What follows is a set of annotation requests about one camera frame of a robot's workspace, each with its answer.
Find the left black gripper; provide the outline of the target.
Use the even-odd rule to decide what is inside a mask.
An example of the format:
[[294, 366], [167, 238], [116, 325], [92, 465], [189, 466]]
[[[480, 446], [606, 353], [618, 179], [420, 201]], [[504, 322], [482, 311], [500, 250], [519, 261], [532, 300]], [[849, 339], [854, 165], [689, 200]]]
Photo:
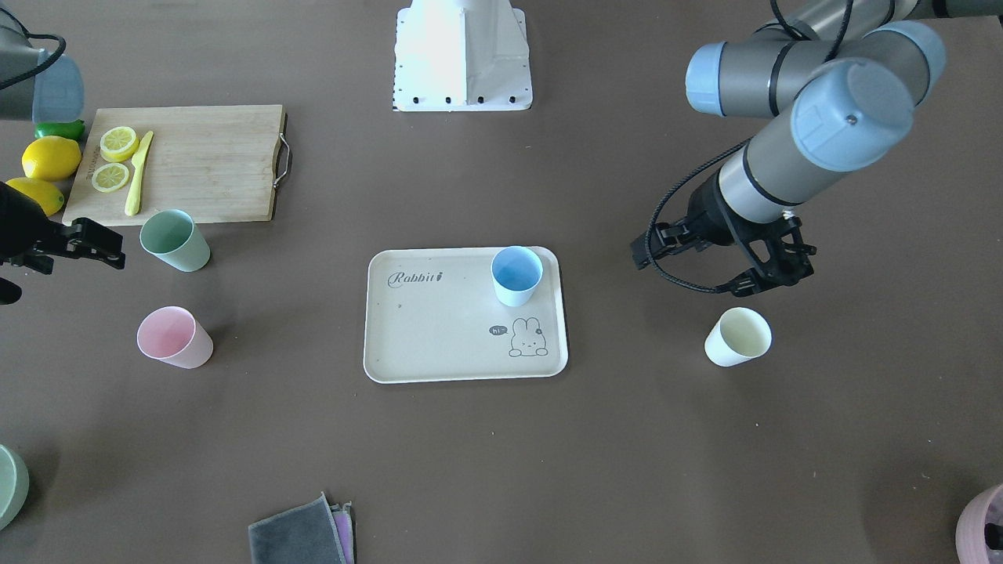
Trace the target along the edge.
[[[668, 198], [663, 197], [643, 234], [631, 243], [632, 260], [638, 270], [655, 268], [667, 281], [703, 294], [730, 293], [748, 297], [777, 287], [791, 287], [812, 276], [816, 247], [806, 245], [799, 218], [781, 218], [766, 224], [745, 220], [725, 204], [716, 178], [706, 179], [689, 197], [681, 220], [660, 222]], [[713, 287], [682, 280], [667, 273], [659, 259], [689, 250], [700, 252], [711, 246], [738, 246], [750, 267], [730, 281]]]

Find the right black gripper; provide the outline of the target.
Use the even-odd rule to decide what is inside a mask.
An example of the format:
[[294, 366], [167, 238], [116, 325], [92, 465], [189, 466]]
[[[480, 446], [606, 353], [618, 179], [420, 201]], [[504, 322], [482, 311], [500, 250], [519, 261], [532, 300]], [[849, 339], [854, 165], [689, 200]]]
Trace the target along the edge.
[[49, 220], [39, 203], [2, 184], [1, 262], [42, 274], [53, 271], [54, 257], [91, 259], [125, 268], [123, 236], [89, 218], [69, 226]]

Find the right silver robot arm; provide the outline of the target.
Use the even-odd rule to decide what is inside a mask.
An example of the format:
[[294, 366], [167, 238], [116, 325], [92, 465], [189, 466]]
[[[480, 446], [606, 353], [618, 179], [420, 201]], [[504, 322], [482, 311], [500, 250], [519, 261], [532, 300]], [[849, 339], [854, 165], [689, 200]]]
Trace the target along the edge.
[[[36, 34], [4, 5], [1, 30], [1, 106], [4, 121], [77, 118], [85, 107], [78, 65], [58, 34]], [[1, 260], [36, 273], [53, 272], [54, 259], [90, 259], [125, 268], [122, 236], [98, 222], [50, 220], [39, 203], [9, 183], [1, 188]]]

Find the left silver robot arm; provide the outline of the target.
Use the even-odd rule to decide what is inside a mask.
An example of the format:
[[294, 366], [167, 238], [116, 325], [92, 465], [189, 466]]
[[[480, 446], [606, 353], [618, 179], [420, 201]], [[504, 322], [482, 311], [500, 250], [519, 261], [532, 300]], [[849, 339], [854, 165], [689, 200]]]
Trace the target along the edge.
[[795, 208], [910, 131], [947, 62], [927, 21], [1001, 15], [999, 1], [812, 1], [788, 16], [771, 8], [773, 20], [745, 42], [698, 48], [685, 78], [695, 110], [766, 126], [700, 165], [698, 174], [713, 174], [684, 217], [660, 221], [660, 201], [631, 245], [640, 270], [712, 246], [735, 245], [748, 258], [748, 270], [713, 287], [668, 277], [693, 291], [745, 297], [812, 275], [816, 249]]

